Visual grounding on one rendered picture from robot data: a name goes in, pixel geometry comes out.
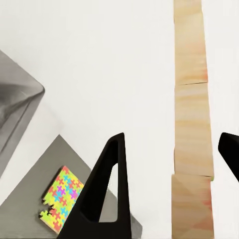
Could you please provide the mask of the jigsaw puzzle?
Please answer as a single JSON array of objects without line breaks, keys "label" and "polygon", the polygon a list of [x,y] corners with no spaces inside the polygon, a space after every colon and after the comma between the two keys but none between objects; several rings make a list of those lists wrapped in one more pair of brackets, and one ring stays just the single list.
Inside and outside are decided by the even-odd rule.
[{"label": "jigsaw puzzle", "polygon": [[57,234],[60,234],[83,187],[84,185],[76,176],[64,166],[44,196],[43,204],[52,206],[52,210],[49,214],[47,211],[39,214],[41,219]]},{"label": "jigsaw puzzle", "polygon": [[171,239],[215,239],[214,159],[201,0],[173,0],[175,147]]}]

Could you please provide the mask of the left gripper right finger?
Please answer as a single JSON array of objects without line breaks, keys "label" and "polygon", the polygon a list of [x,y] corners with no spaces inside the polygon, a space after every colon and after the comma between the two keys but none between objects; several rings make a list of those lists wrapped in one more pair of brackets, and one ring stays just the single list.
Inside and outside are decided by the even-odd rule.
[{"label": "left gripper right finger", "polygon": [[239,182],[239,136],[223,132],[218,151]]}]

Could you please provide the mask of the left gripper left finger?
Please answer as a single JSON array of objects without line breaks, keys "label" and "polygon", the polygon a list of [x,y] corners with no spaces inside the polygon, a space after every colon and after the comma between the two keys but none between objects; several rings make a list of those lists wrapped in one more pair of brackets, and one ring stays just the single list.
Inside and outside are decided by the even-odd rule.
[{"label": "left gripper left finger", "polygon": [[[99,222],[118,163],[118,219]],[[107,141],[57,239],[132,239],[124,133]]]}]

